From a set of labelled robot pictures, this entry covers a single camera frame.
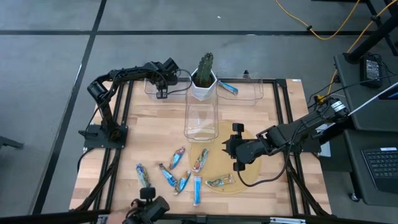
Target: power adapter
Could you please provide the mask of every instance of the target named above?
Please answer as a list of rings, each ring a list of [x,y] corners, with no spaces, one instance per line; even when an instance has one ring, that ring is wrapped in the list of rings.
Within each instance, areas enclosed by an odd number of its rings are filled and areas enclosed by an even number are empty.
[[[380,88],[383,85],[381,77],[381,66],[375,57],[370,55],[364,55],[360,59],[360,76],[359,79],[361,85],[367,86],[369,88]]]

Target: round wooden board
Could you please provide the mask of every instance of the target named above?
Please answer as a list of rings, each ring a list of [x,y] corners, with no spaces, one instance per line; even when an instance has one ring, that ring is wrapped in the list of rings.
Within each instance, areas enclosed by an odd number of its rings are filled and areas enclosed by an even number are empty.
[[[225,149],[225,142],[229,139],[231,134],[236,134],[232,130],[232,123],[222,121],[218,123],[219,135],[213,142],[209,143],[191,143],[189,150],[189,164],[190,168],[193,169],[193,165],[198,159],[204,148],[209,150],[207,161],[205,166],[199,173],[192,172],[193,175],[202,176],[202,183],[204,186],[208,187],[210,190],[220,193],[220,194],[236,194],[246,190],[247,187],[242,184],[239,180],[238,174],[233,170],[233,163],[236,160],[231,159],[231,157],[222,149]],[[254,139],[255,137],[247,132],[242,133],[244,139]],[[241,172],[241,177],[246,183],[254,183],[256,181],[261,167],[261,160],[256,159],[252,164],[246,164],[246,170]],[[206,180],[217,179],[223,175],[232,174],[234,178],[234,183],[227,184],[221,187],[210,187],[205,184]]]

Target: blue wrapper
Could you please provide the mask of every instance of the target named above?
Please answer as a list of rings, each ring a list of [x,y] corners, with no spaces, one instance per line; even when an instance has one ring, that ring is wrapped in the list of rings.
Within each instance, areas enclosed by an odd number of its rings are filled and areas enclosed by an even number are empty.
[[[178,162],[180,162],[180,159],[184,155],[185,148],[181,147],[179,150],[175,151],[169,165],[169,169],[174,169],[174,167],[177,166]]]
[[[182,175],[181,179],[179,180],[177,186],[175,186],[174,194],[178,195],[181,191],[185,188],[188,183],[189,177],[191,176],[191,171],[188,170]]]
[[[201,176],[195,176],[194,181],[194,196],[193,196],[193,206],[198,206],[200,204],[200,186],[201,186]]]
[[[143,184],[144,187],[150,187],[150,182],[149,182],[149,175],[147,170],[142,164],[137,164],[136,165],[136,170],[138,173],[138,178]]]
[[[159,164],[159,167],[163,173],[163,175],[166,177],[167,181],[172,187],[175,187],[177,185],[177,180],[173,177],[173,175],[166,169],[166,167],[163,166],[163,164]]]
[[[225,82],[221,82],[220,80],[218,80],[217,84],[234,95],[237,95],[239,93],[239,90],[237,88],[235,88]]]

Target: clear glass container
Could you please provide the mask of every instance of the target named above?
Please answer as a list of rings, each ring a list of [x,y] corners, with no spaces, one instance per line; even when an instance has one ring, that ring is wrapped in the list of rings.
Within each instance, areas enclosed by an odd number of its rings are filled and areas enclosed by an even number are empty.
[[[217,84],[216,94],[220,105],[254,106],[264,96],[262,78],[258,73],[239,75],[238,77],[242,78],[218,77],[220,81],[238,89],[238,94],[234,95]]]
[[[205,100],[188,90],[185,105],[184,135],[190,142],[212,142],[218,137],[218,97],[216,91]]]

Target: potted cactus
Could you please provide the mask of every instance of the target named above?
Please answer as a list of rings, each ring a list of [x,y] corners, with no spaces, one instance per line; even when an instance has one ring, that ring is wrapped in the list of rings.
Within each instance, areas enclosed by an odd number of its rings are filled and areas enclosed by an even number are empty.
[[[213,54],[206,53],[199,62],[199,67],[192,73],[192,95],[202,101],[209,98],[216,86],[217,78],[211,67],[213,66]]]

